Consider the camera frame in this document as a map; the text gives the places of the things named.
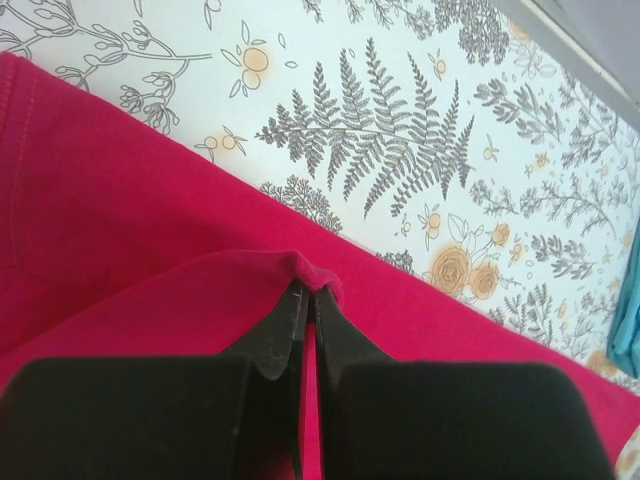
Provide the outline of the folded cyan t shirt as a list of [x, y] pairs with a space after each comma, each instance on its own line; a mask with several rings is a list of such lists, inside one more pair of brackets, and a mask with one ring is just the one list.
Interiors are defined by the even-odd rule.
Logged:
[[621, 371], [639, 378], [639, 273], [629, 274], [619, 296], [607, 356]]

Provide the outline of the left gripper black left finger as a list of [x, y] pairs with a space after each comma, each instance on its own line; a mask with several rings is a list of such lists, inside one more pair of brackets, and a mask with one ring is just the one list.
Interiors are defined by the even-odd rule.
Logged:
[[298, 479], [307, 289], [218, 355], [25, 365], [1, 397], [5, 479]]

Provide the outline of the aluminium frame rail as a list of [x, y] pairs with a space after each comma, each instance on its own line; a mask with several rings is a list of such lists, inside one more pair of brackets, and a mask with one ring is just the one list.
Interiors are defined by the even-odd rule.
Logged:
[[639, 127], [637, 1], [497, 1], [548, 53]]

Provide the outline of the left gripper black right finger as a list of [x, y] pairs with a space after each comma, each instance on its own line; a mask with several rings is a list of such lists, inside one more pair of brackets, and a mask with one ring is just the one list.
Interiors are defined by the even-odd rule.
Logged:
[[610, 479], [631, 394], [436, 293], [315, 298], [326, 479]]

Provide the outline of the floral patterned table mat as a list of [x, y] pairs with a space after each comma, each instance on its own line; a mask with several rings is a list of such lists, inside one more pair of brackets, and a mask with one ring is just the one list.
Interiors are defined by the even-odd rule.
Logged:
[[5, 1], [1, 47], [616, 384], [639, 134], [489, 1]]

